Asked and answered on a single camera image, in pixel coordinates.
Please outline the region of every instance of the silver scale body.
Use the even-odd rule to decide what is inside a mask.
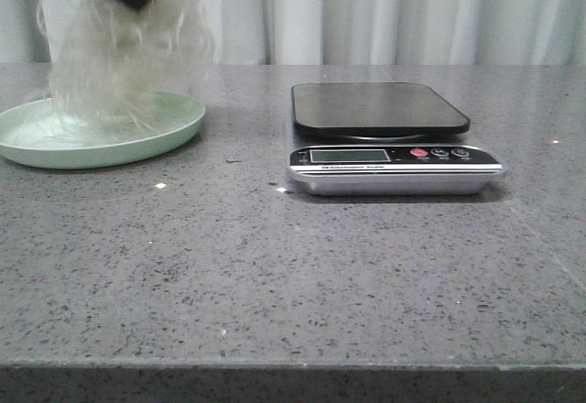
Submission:
[[[356,88],[354,88],[352,94],[340,97],[340,100],[336,101],[335,104],[345,106],[345,102],[347,102],[351,105],[356,105],[356,103],[362,101],[360,93],[369,93],[372,87],[390,87],[391,85],[389,84],[393,83],[368,84],[368,87],[363,91],[360,91],[360,88],[357,89],[357,95]],[[344,87],[344,85],[355,86],[355,84],[337,85],[339,87]],[[414,88],[423,87],[420,84],[410,85]],[[321,84],[302,84],[298,87],[302,86],[321,88]],[[434,93],[429,88],[424,92]],[[380,105],[382,98],[387,99],[389,97],[393,97],[392,93],[389,96],[378,96],[374,100],[374,105]],[[428,97],[432,98],[432,102],[436,102],[436,98],[433,95]],[[310,97],[310,101],[315,104],[315,108],[311,111],[316,112],[320,111],[321,105],[332,104],[321,95]],[[404,96],[398,96],[398,101],[405,107],[417,102],[417,100],[407,100],[405,102]],[[289,107],[286,123],[287,171],[291,179],[295,180],[304,191],[311,194],[324,196],[474,194],[482,191],[487,184],[502,180],[507,172],[507,166],[498,160],[493,153],[487,151],[486,148],[479,147],[478,142],[471,141],[469,136],[463,134],[439,137],[407,136],[402,138],[380,136],[333,136],[328,138],[312,136],[311,134],[308,135],[307,131],[299,129],[298,124],[296,124],[294,107],[294,104]],[[333,152],[361,148],[368,150],[384,149],[389,152],[391,157],[384,163],[361,162],[360,160],[352,163],[311,162],[311,157],[313,156],[311,150],[325,149]],[[429,158],[424,157],[414,161],[417,163],[407,164],[393,157],[394,149],[405,151],[406,148],[424,149],[426,151],[441,148],[456,152],[463,149],[472,156],[488,155],[491,163],[469,164],[463,160],[450,159],[441,161],[441,163],[437,163],[438,161],[436,160],[436,164],[430,164]],[[303,157],[302,160],[308,163],[293,161],[292,158],[295,159],[296,155],[300,155]]]

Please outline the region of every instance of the scale display screen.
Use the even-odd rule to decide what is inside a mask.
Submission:
[[[363,163],[390,162],[383,149],[312,149],[309,151],[313,163]]]

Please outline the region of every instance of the scale weighing platform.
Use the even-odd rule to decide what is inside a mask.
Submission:
[[[427,86],[300,84],[291,97],[288,175],[311,194],[474,194],[505,176],[465,140],[470,119]]]

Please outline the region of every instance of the white fluffy object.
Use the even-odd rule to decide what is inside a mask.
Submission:
[[[152,92],[212,59],[203,17],[200,0],[153,0],[138,13],[80,0],[49,78],[53,110],[109,141],[156,135]]]

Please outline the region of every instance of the gray countertop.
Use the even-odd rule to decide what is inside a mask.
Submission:
[[[48,72],[1,65],[0,111]],[[348,81],[430,86],[507,179],[460,197],[299,191],[289,89]],[[213,67],[171,88],[207,114],[163,156],[0,159],[0,365],[583,368],[584,84],[584,67]]]

